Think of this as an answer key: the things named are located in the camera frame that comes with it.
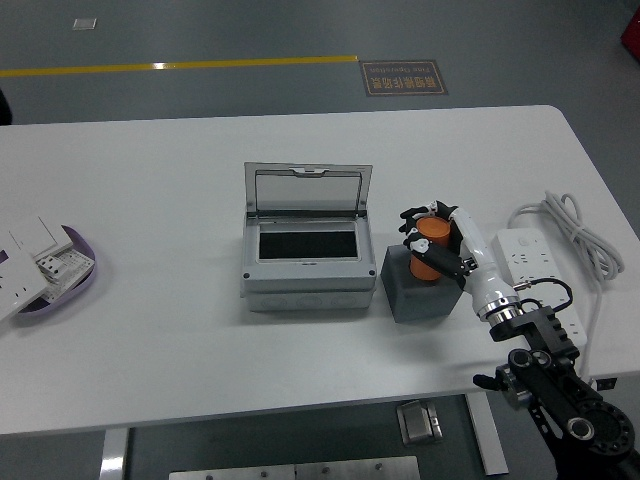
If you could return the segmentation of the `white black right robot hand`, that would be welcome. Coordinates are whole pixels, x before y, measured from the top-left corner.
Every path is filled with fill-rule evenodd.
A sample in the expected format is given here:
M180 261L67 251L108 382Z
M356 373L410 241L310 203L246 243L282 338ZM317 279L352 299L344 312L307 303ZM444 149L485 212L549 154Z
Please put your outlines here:
M523 313L518 294L503 280L494 255L468 212L433 201L402 212L400 218L403 244L413 257L469 293L480 320L496 325ZM425 218L440 218L452 227L451 247L438 245L419 231L418 221Z

